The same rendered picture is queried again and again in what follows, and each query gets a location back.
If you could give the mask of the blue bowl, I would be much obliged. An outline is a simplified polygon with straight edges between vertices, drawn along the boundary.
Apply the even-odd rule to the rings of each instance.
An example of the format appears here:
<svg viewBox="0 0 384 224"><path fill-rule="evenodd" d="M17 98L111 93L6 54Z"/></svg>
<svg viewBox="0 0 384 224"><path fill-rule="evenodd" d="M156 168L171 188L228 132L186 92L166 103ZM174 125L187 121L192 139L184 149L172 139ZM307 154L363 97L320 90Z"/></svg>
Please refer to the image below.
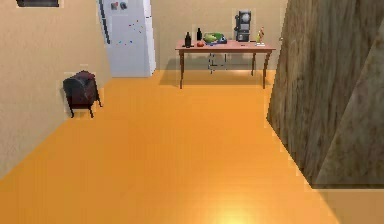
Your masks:
<svg viewBox="0 0 384 224"><path fill-rule="evenodd" d="M217 44L227 44L227 39L225 36L222 36L220 39L213 42L206 42L207 45L217 45Z"/></svg>

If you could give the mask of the brown wooden table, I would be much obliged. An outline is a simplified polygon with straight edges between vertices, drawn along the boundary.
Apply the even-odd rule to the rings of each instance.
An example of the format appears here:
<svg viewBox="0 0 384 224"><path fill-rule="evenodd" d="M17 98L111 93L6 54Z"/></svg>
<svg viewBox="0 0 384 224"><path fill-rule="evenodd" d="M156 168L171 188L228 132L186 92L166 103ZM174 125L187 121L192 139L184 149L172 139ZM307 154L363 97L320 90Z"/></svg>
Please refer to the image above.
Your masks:
<svg viewBox="0 0 384 224"><path fill-rule="evenodd" d="M256 66L256 55L265 54L263 70L262 70L262 87L266 87L266 76L269 59L271 54L275 51L275 48L265 45L259 46L254 42L238 42L236 40L228 40L226 44L204 44L199 46L197 41L193 41L189 47L187 47L183 41L179 41L175 47L175 50L179 55L180 63L180 81L179 88L183 88L184 73L185 73L185 54L186 53L239 53L239 54L251 54L252 55L252 67L251 74L254 74Z"/></svg>

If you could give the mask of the green lettuce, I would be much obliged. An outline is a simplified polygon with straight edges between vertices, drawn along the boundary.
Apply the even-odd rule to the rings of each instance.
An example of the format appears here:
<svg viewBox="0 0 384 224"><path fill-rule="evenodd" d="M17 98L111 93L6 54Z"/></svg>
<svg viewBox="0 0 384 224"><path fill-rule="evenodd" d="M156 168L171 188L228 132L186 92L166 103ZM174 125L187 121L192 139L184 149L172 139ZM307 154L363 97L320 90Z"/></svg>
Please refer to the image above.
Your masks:
<svg viewBox="0 0 384 224"><path fill-rule="evenodd" d="M205 33L203 40L206 43L212 43L212 42L216 42L216 41L220 40L221 38L222 38L221 33L214 32L214 33Z"/></svg>

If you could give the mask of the white fridge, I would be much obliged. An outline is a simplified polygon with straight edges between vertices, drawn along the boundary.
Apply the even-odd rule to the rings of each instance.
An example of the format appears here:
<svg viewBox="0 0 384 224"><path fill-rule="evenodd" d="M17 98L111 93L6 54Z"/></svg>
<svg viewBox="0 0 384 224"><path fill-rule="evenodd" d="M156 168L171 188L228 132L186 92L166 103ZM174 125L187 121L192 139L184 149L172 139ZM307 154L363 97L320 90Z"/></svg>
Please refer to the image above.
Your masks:
<svg viewBox="0 0 384 224"><path fill-rule="evenodd" d="M151 0L103 0L113 77L150 77L156 69Z"/></svg>

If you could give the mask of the black coffee machine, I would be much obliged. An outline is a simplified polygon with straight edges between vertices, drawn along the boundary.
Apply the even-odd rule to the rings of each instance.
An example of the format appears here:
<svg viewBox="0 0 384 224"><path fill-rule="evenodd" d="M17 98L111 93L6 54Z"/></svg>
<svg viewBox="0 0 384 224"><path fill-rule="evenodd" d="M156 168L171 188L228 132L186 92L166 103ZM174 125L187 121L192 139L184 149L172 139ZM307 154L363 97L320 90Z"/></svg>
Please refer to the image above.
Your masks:
<svg viewBox="0 0 384 224"><path fill-rule="evenodd" d="M235 16L235 20L236 40L238 42L248 42L250 38L251 11L240 10Z"/></svg>

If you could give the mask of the dark framed window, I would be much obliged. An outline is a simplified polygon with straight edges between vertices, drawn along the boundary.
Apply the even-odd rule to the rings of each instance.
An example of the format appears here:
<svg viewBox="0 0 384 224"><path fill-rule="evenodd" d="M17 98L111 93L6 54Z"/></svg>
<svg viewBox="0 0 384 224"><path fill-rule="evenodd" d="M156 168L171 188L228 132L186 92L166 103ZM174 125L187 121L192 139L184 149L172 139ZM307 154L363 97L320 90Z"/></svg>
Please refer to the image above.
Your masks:
<svg viewBox="0 0 384 224"><path fill-rule="evenodd" d="M59 0L16 0L19 7L59 7Z"/></svg>

